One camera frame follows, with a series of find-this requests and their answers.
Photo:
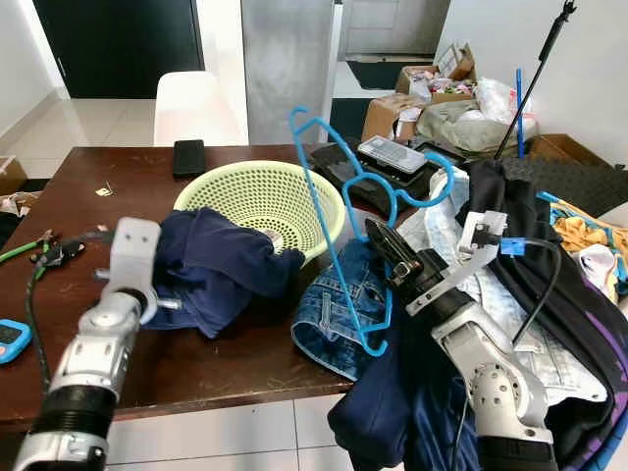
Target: blue connector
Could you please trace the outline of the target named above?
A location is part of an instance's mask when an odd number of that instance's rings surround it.
[[[499,244],[501,255],[520,257],[526,253],[525,237],[504,237]]]

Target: black door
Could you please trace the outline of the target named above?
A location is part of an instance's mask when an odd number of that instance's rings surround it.
[[[167,72],[203,70],[196,0],[34,0],[73,98],[154,98]]]

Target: black pole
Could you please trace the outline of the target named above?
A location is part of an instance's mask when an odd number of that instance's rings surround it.
[[[553,25],[551,25],[551,29],[549,30],[548,38],[546,39],[546,42],[543,45],[541,54],[539,54],[539,61],[541,61],[541,64],[539,64],[539,67],[537,68],[537,71],[534,74],[534,78],[532,78],[532,82],[530,83],[530,86],[528,87],[528,91],[526,92],[526,95],[523,97],[523,100],[521,101],[521,105],[519,105],[519,108],[517,109],[517,113],[514,115],[514,120],[512,120],[512,123],[510,123],[510,126],[508,127],[506,136],[503,138],[503,141],[499,145],[499,148],[497,149],[497,152],[495,153],[494,159],[498,159],[499,157],[501,157],[501,153],[503,152],[503,149],[506,147],[506,144],[508,143],[508,140],[510,139],[512,132],[514,131],[514,127],[517,125],[517,120],[523,113],[523,109],[525,108],[526,103],[528,102],[528,99],[530,98],[530,95],[532,94],[532,90],[534,89],[534,86],[537,84],[537,80],[541,76],[541,71],[543,70],[543,67],[546,65],[546,62],[548,61],[548,57],[550,56],[551,49],[553,45],[556,43],[556,39],[558,38],[558,34],[560,33],[560,30],[562,29],[563,25],[569,21],[569,16],[575,11],[576,11],[576,7],[574,6],[574,0],[571,0],[571,1],[566,0],[564,5],[562,6],[562,13],[558,15],[558,17],[553,21]]]

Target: black cable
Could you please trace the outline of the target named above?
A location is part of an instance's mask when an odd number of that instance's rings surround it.
[[[32,330],[32,342],[35,346],[35,350],[37,352],[37,360],[39,361],[39,371],[41,373],[41,385],[43,387],[44,392],[48,391],[50,387],[50,366],[48,364],[48,359],[46,357],[46,351],[43,348],[43,343],[41,341],[41,336],[39,335],[39,328],[37,327],[37,319],[35,316],[35,310],[32,302],[32,295],[35,289],[35,285],[37,284],[37,273],[39,269],[43,267],[55,266],[52,265],[55,262],[58,262],[59,265],[63,264],[65,260],[59,260],[58,258],[52,258],[53,255],[58,257],[62,252],[61,250],[65,246],[69,246],[75,243],[82,243],[88,240],[101,240],[105,242],[111,242],[113,237],[113,233],[110,232],[90,232],[80,235],[78,237],[70,238],[67,240],[61,241],[57,245],[53,245],[48,251],[41,254],[41,256],[37,259],[37,262],[32,269],[32,275],[30,276],[30,280],[26,284],[26,297],[24,301],[24,310],[26,312],[26,319],[30,324],[30,329]]]
[[[528,318],[523,322],[523,324],[521,325],[521,327],[519,328],[515,336],[512,338],[513,345],[516,345],[519,343],[523,335],[530,328],[530,325],[536,319],[537,315],[539,315],[541,308],[544,306],[544,304],[548,300],[548,297],[550,297],[551,291],[553,290],[553,287],[556,284],[556,280],[558,280],[558,274],[560,273],[561,258],[560,258],[560,251],[558,250],[557,245],[554,245],[553,243],[548,242],[546,240],[541,240],[539,238],[526,238],[526,245],[534,245],[534,246],[542,247],[549,250],[549,252],[551,253],[553,267],[552,267],[551,276],[549,278],[548,285],[546,286],[545,290],[543,291],[543,294],[539,298],[539,301],[537,301],[537,305],[532,310]],[[525,276],[523,275],[523,273],[521,273],[521,271],[519,271],[519,276],[523,277],[525,280]]]
[[[556,280],[558,279],[558,274],[560,273],[560,265],[561,265],[560,250],[558,250],[557,245],[554,245],[551,242],[548,242],[546,240],[542,240],[539,238],[526,238],[525,243],[526,245],[534,245],[534,246],[549,250],[551,253],[553,265],[552,265],[551,276],[549,278],[548,285],[546,286],[545,290],[543,291],[543,294],[537,301],[537,305],[534,307],[530,315],[526,318],[526,320],[523,322],[523,324],[521,325],[517,333],[512,338],[513,346],[516,346],[519,343],[523,335],[528,331],[533,321],[536,319],[537,315],[543,308],[544,304],[548,300],[548,297],[550,297],[551,291],[553,290],[553,287],[556,284]],[[523,279],[523,281],[525,281],[528,284],[528,286],[530,286],[530,283],[527,281],[525,275],[521,272],[521,270],[519,270],[519,267],[516,266],[516,262],[514,262],[514,260],[513,260],[513,263],[515,264],[515,270],[517,272],[517,275],[521,279]],[[458,455],[458,449],[460,448],[460,437],[462,435],[462,428],[464,427],[464,420],[467,415],[468,406],[469,406],[469,396],[465,392],[464,405],[462,406],[462,413],[460,414],[460,420],[458,422],[458,427],[455,434],[455,441],[453,442],[453,448],[451,449],[451,460],[450,460],[450,465],[449,465],[449,469],[451,471],[455,471],[456,469],[457,462],[455,458]]]
[[[32,306],[32,292],[35,288],[35,284],[37,283],[37,273],[39,269],[44,266],[44,257],[45,256],[40,257],[37,263],[35,263],[35,267],[32,270],[32,275],[30,276],[30,280],[26,285],[24,310],[26,312],[26,319],[28,320],[28,323],[30,324],[30,329],[32,330],[32,343],[35,345],[35,349],[37,351],[39,372],[41,373],[41,386],[43,387],[44,392],[47,392],[48,388],[50,387],[50,367],[48,366],[46,352],[44,351],[43,345],[41,343],[39,329],[37,328],[37,321],[35,319],[35,313]]]

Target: cardboard box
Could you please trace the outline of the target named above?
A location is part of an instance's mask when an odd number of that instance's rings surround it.
[[[431,105],[438,105],[447,101],[475,100],[471,93],[432,93]]]
[[[401,68],[399,72],[399,77],[396,80],[396,85],[394,86],[394,91],[396,93],[405,93],[406,95],[410,92],[410,82],[411,77],[415,72],[420,71],[429,71],[431,73],[436,73],[439,71],[437,66],[405,66]]]
[[[530,139],[528,155],[549,162],[609,167],[602,158],[567,134],[541,134]]]
[[[452,80],[476,80],[475,59],[469,44],[462,49],[450,45],[437,61],[441,74]]]
[[[364,120],[362,141],[374,135],[394,140],[413,138],[416,121],[423,107],[419,99],[402,93],[371,100]]]
[[[0,157],[0,194],[13,194],[27,180],[15,156]]]

